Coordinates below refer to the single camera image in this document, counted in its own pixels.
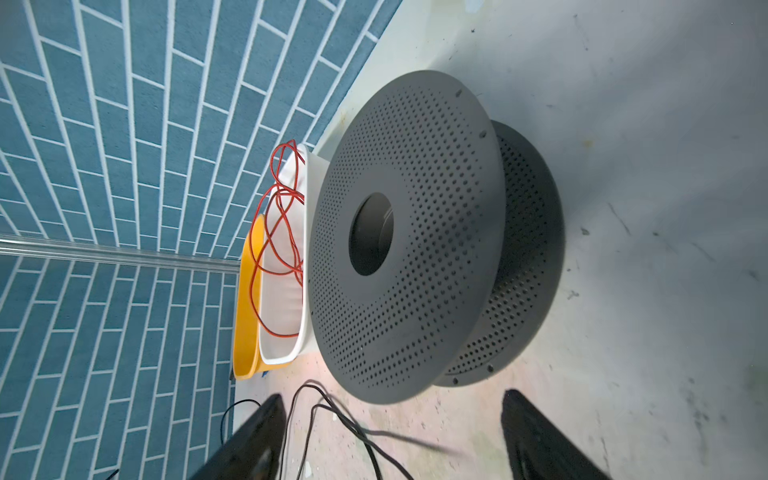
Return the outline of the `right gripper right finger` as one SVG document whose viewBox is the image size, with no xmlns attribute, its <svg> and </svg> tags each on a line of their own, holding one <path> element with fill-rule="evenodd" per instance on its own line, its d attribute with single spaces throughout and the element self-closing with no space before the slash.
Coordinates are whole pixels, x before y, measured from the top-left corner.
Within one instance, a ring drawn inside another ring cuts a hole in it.
<svg viewBox="0 0 768 480">
<path fill-rule="evenodd" d="M 519 390 L 504 393 L 501 427 L 514 479 L 609 479 Z"/>
</svg>

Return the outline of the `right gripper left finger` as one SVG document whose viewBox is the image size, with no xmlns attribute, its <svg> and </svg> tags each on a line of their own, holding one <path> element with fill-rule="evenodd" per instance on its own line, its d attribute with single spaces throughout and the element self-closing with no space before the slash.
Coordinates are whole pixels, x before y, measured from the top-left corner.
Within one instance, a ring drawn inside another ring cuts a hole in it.
<svg viewBox="0 0 768 480">
<path fill-rule="evenodd" d="M 282 396 L 271 395 L 191 478 L 276 479 L 286 419 Z"/>
</svg>

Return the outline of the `grey perforated cable spool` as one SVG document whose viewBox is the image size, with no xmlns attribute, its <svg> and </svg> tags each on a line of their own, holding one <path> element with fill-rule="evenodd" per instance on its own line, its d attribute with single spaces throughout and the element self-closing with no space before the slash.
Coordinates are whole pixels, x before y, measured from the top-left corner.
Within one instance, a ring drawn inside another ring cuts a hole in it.
<svg viewBox="0 0 768 480">
<path fill-rule="evenodd" d="M 484 381 L 538 333 L 564 253 L 536 148 L 456 78 L 400 76 L 347 128 L 315 207 L 305 279 L 324 362 L 372 404 Z"/>
</svg>

